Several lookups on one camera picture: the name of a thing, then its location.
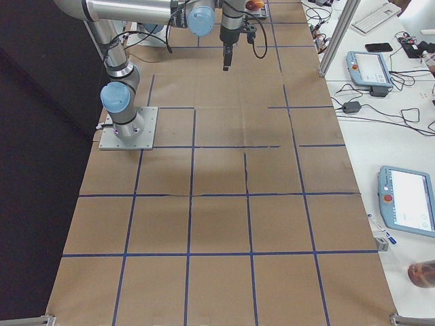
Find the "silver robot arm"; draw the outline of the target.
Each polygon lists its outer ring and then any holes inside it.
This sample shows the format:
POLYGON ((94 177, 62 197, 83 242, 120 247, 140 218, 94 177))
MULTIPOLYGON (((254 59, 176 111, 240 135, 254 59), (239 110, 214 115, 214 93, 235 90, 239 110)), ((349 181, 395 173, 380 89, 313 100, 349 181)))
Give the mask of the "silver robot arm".
POLYGON ((67 15, 83 20, 98 47, 110 83, 101 90, 101 101, 112 123, 115 137, 136 139, 145 119, 133 106, 140 81, 137 67, 128 59, 114 21, 127 21, 189 29, 198 37, 208 35, 215 23, 215 9, 222 10, 220 40, 227 71, 240 34, 254 44, 256 28, 247 21, 244 1, 56 1, 67 15))

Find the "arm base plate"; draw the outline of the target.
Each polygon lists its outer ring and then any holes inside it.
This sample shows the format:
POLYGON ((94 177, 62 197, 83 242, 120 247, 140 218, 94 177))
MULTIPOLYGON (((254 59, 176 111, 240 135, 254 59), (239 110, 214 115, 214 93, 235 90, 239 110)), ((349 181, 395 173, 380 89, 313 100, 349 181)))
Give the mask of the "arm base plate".
POLYGON ((157 107, 135 107, 135 119, 120 125, 107 115, 102 126, 100 150, 153 150, 158 120, 157 107))

